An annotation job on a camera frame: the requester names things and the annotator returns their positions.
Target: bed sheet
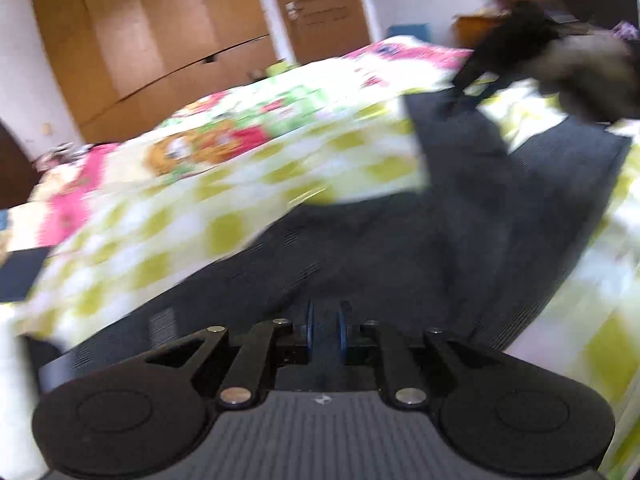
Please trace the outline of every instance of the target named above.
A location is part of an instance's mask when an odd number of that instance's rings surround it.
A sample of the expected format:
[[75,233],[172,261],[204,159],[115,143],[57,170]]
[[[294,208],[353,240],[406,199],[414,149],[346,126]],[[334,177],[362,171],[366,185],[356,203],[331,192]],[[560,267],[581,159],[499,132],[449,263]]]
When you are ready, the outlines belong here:
[[[154,139],[222,111],[242,113],[265,92],[301,81],[328,96],[323,117],[205,173],[175,182],[143,173],[124,180],[114,171],[106,182],[113,192],[103,194],[94,217],[50,258],[30,300],[14,308],[20,328],[75,345],[195,270],[242,250],[303,200],[353,201],[427,186],[399,96],[446,88],[465,55],[443,50],[436,62],[433,53],[391,38],[235,89],[213,108],[174,116],[125,143],[120,152],[142,160]],[[511,149],[566,117],[531,80],[501,91],[482,111]],[[633,136],[634,145],[603,221],[574,272],[508,352],[584,382],[612,404],[618,428],[602,469],[626,479],[640,452],[640,123],[612,129]]]

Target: metal screw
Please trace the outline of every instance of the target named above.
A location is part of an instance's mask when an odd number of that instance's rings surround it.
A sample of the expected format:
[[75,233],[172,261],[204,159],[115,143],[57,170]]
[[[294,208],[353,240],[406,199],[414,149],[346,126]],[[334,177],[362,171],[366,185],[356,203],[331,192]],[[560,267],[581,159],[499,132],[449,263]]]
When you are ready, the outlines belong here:
[[403,404],[420,404],[427,400],[427,394],[418,388],[403,388],[396,392],[396,400]]
[[251,399],[251,392],[240,386],[233,386],[220,392],[220,399],[227,404],[244,404]]

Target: black garment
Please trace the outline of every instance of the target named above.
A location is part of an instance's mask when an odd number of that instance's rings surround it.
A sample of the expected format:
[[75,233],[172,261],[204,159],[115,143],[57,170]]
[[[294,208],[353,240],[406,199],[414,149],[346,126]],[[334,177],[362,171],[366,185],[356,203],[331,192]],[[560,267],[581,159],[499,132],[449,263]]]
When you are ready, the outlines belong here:
[[446,92],[406,97],[430,188],[345,205],[300,205],[249,248],[210,264],[101,331],[95,366],[218,324],[275,317],[331,332],[360,320],[428,327],[505,348],[571,271],[599,222],[629,140],[572,118],[507,154],[478,110],[444,119]]

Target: wooden wardrobe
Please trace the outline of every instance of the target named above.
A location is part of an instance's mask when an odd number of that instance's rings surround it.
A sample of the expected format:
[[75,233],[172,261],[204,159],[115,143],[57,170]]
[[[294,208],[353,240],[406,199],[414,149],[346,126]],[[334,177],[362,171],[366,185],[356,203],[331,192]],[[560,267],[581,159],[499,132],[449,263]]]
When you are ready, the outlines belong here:
[[251,70],[276,61],[268,36],[214,63],[178,70],[268,34],[259,0],[33,0],[33,6],[87,142],[135,137],[200,97],[251,82]]

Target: bed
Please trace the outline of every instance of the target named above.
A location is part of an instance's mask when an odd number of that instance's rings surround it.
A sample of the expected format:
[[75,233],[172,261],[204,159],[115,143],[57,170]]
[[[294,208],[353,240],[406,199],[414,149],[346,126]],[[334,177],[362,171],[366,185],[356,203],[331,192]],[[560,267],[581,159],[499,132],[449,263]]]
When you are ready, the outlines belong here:
[[[53,250],[28,300],[3,307],[6,323],[70,348],[242,250],[301,202],[352,202],[428,186],[401,96],[446,88],[467,55],[389,38],[208,96],[115,146],[104,156],[99,184],[83,197],[86,219]],[[481,109],[511,149],[566,118],[533,80],[501,91]],[[154,145],[217,120],[267,135],[221,164],[191,160],[156,174],[149,164]],[[574,272],[507,352],[588,384],[611,403],[618,426],[602,470],[622,480],[640,466],[640,121],[611,130],[632,136],[634,145],[600,227]],[[63,181],[77,178],[70,168],[58,170],[65,172]],[[10,247],[37,243],[38,218],[46,218],[45,203],[55,194],[46,186],[52,178],[10,213]]]

